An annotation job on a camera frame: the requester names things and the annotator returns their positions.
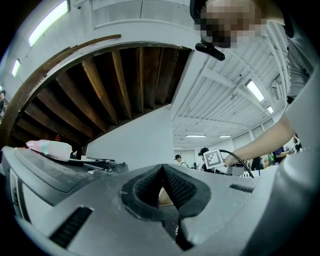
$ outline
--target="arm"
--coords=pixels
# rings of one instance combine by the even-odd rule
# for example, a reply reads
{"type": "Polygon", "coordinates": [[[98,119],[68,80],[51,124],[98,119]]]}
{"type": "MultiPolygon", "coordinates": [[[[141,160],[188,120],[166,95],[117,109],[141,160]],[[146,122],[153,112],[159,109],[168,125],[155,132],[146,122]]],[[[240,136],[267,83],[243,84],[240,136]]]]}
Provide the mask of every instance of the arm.
{"type": "Polygon", "coordinates": [[[276,158],[283,158],[290,153],[290,150],[282,152],[281,154],[276,155],[276,158]]]}
{"type": "MultiPolygon", "coordinates": [[[[289,119],[283,114],[280,120],[270,129],[261,134],[253,142],[237,149],[233,153],[242,160],[260,157],[282,147],[294,134],[295,131],[291,127],[289,119]]],[[[229,155],[224,161],[228,166],[237,162],[238,160],[232,155],[229,155]]]]}

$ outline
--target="white cloth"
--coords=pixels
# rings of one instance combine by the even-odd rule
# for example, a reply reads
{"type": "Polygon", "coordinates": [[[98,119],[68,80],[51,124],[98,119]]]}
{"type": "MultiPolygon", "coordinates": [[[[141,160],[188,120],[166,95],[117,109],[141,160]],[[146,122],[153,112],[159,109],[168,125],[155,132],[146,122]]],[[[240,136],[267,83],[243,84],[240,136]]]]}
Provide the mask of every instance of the white cloth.
{"type": "Polygon", "coordinates": [[[178,166],[182,166],[182,167],[187,167],[188,168],[188,166],[187,166],[187,164],[186,164],[186,162],[184,162],[182,159],[181,159],[181,161],[180,162],[178,162],[178,164],[177,164],[178,166]]]}

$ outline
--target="gray shirt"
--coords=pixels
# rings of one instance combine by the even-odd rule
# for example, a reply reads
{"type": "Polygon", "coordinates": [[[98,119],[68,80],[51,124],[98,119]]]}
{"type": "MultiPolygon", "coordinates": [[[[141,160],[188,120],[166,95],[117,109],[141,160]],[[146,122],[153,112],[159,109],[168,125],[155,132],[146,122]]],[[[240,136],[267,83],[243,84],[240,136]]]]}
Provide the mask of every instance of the gray shirt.
{"type": "Polygon", "coordinates": [[[306,85],[316,63],[319,61],[319,55],[305,32],[291,18],[285,20],[285,22],[288,38],[287,66],[290,83],[287,102],[290,104],[306,85]]]}

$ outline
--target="white ceiling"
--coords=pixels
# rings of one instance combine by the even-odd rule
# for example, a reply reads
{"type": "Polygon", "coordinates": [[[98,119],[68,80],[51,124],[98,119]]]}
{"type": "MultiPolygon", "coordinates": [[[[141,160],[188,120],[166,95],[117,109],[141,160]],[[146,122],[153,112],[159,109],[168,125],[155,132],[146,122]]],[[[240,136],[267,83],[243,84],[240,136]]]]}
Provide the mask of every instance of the white ceiling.
{"type": "Polygon", "coordinates": [[[268,106],[274,112],[283,108],[289,87],[285,80],[286,63],[281,62],[287,55],[284,30],[277,24],[268,24],[264,34],[237,49],[222,49],[224,61],[206,59],[172,121],[175,147],[193,149],[220,142],[220,135],[235,137],[270,119],[268,106]],[[245,87],[249,79],[261,90],[263,101],[259,102],[245,87]],[[272,91],[275,79],[282,94],[280,99],[272,91]],[[206,138],[187,138],[190,134],[206,138]]]}

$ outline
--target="hand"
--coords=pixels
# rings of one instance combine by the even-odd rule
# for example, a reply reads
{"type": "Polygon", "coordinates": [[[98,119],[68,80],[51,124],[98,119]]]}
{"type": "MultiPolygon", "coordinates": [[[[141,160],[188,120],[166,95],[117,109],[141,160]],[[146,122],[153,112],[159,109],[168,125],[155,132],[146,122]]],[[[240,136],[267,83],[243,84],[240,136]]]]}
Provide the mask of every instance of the hand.
{"type": "Polygon", "coordinates": [[[227,158],[223,161],[227,166],[231,166],[233,163],[240,163],[233,155],[228,155],[227,158]]]}

